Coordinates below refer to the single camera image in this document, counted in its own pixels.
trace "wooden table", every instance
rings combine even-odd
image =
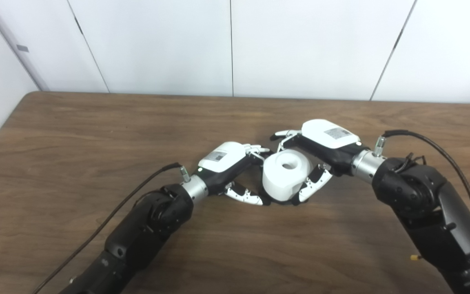
[[[0,294],[29,293],[145,177],[197,162],[224,141],[276,148],[269,135],[324,118],[373,145],[386,129],[421,132],[470,180],[470,105],[35,92],[0,130]],[[425,154],[462,196],[454,171],[411,138],[386,155]],[[180,182],[177,171],[147,189]],[[251,188],[258,172],[241,176]],[[57,293],[103,248],[131,208],[43,293]],[[309,203],[256,207],[210,197],[125,293],[450,293],[371,187],[334,178]]]

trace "black cable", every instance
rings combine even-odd
[[[458,166],[458,164],[454,161],[454,159],[442,148],[440,147],[437,143],[431,141],[431,139],[427,138],[426,136],[422,136],[421,134],[417,134],[415,132],[410,132],[408,130],[390,130],[384,132],[384,135],[382,135],[386,138],[389,138],[390,136],[413,136],[415,138],[418,138],[427,144],[431,145],[434,149],[436,149],[444,158],[447,159],[447,161],[453,166],[453,169],[457,172],[459,178],[462,180],[462,183],[465,187],[465,190],[467,191],[467,194],[470,199],[470,185],[469,182],[467,181],[467,178],[463,174],[462,170]]]
[[[123,199],[123,201],[121,201],[121,203],[119,203],[112,210],[112,212],[101,223],[101,225],[99,225],[99,227],[95,230],[95,232],[91,234],[91,236],[88,239],[86,239],[86,241],[83,242],[83,244],[81,244],[65,261],[63,261],[63,263],[60,266],[58,266],[43,282],[41,282],[39,286],[37,286],[37,288],[32,292],[32,294],[39,293],[39,291],[41,291],[41,289],[43,289],[43,287],[51,279],[53,279],[74,257],[76,257],[76,255],[79,254],[86,247],[86,245],[88,245],[93,240],[93,238],[95,238],[95,236],[99,234],[99,232],[101,232],[104,226],[112,219],[112,217],[119,211],[119,209],[121,209],[123,205],[125,205],[139,190],[141,190],[141,188],[143,188],[146,184],[148,184],[148,182],[150,182],[153,178],[157,177],[157,175],[159,175],[160,173],[167,171],[168,169],[176,169],[177,167],[181,167],[181,165],[178,162],[169,164],[163,167],[162,169],[154,172],[151,176],[149,176],[142,183],[140,183],[140,185],[137,188],[135,188],[128,196],[125,197],[125,199]]]

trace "gray label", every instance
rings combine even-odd
[[[220,151],[213,151],[210,154],[208,154],[204,159],[219,162],[224,156],[226,156],[226,154],[228,153],[220,152]]]
[[[324,133],[330,135],[333,139],[338,140],[345,136],[351,136],[352,134],[341,127],[330,129],[325,131]]]

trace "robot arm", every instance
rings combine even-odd
[[[282,131],[279,148],[300,147],[329,164],[334,175],[371,184],[389,205],[423,259],[442,274],[455,294],[470,294],[470,211],[435,168],[411,156],[386,158],[380,137],[371,151],[351,132],[326,120],[306,122],[301,131]]]
[[[182,167],[184,181],[142,195],[108,236],[97,259],[60,294],[121,293],[136,272],[151,263],[171,234],[190,219],[195,204],[206,196],[235,190],[233,180],[248,167],[262,165],[261,155],[268,152],[260,145],[226,142],[203,158],[191,176]],[[262,205],[260,197],[255,204]]]

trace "white cylindrical object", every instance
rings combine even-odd
[[[288,201],[300,190],[313,165],[304,154],[286,149],[264,161],[262,185],[278,201]]]

